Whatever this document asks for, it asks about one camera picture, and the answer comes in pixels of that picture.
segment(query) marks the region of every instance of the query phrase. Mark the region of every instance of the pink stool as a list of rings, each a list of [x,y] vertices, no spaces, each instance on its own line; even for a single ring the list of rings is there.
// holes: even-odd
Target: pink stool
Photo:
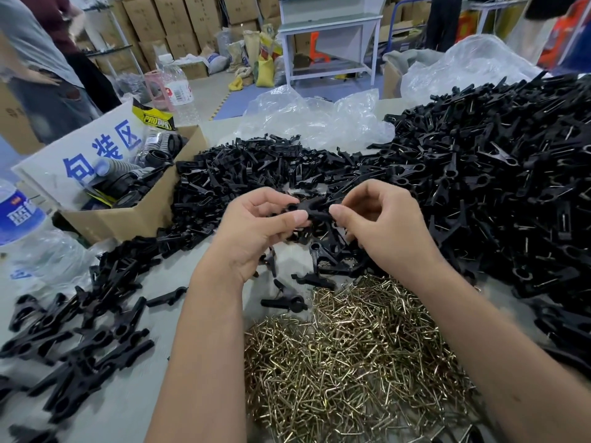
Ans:
[[[144,77],[154,108],[158,110],[174,111],[174,106],[166,95],[162,73],[159,70],[149,71],[144,74]]]

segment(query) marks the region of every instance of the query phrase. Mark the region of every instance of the open cardboard box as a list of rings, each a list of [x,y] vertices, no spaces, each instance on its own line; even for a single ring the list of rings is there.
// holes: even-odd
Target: open cardboard box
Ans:
[[[207,141],[198,126],[179,127],[179,132],[190,140],[174,159],[175,162],[190,161],[194,155],[207,149]],[[112,237],[125,241],[136,236],[156,236],[158,228],[171,224],[170,205],[178,180],[176,166],[171,166],[133,208],[62,211],[62,214],[91,244]]]

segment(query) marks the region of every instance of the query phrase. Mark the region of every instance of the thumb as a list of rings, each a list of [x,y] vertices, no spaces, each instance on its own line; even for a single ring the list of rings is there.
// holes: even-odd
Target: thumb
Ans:
[[[364,217],[361,217],[349,207],[340,204],[332,204],[329,207],[330,215],[335,218],[339,227],[344,227],[357,238],[359,234],[363,234],[362,229],[365,224],[369,222]]]
[[[301,227],[308,220],[308,212],[305,210],[289,211],[275,217],[265,218],[264,233],[267,236],[292,232]]]

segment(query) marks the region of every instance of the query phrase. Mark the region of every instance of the gray shirt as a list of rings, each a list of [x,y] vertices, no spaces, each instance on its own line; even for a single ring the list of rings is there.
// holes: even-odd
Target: gray shirt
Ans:
[[[0,29],[25,65],[51,71],[70,84],[84,88],[64,55],[22,1],[0,0]],[[10,73],[8,68],[0,69],[3,77],[10,78]]]

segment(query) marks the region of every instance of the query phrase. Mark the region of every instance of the sign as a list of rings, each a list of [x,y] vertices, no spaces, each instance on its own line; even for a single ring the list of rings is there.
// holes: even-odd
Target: sign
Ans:
[[[79,210],[88,200],[83,186],[96,177],[99,160],[135,156],[144,134],[145,125],[128,102],[54,141],[12,171],[58,207]]]

